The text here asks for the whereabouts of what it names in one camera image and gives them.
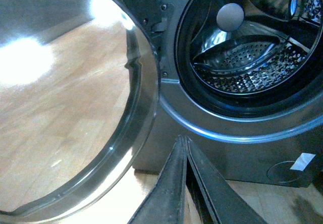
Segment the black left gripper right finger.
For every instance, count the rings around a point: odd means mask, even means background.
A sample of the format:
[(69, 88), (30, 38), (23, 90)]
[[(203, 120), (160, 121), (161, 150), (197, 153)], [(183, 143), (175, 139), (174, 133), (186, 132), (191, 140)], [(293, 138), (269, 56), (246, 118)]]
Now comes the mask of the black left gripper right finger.
[(189, 137), (186, 186), (202, 223), (266, 223), (226, 182)]

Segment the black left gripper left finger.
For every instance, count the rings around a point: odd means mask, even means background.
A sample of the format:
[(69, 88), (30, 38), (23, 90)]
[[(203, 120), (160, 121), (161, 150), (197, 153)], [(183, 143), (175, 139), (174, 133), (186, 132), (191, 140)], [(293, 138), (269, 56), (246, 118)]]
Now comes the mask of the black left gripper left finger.
[(157, 182), (129, 223), (183, 223), (187, 169), (185, 140), (179, 136)]

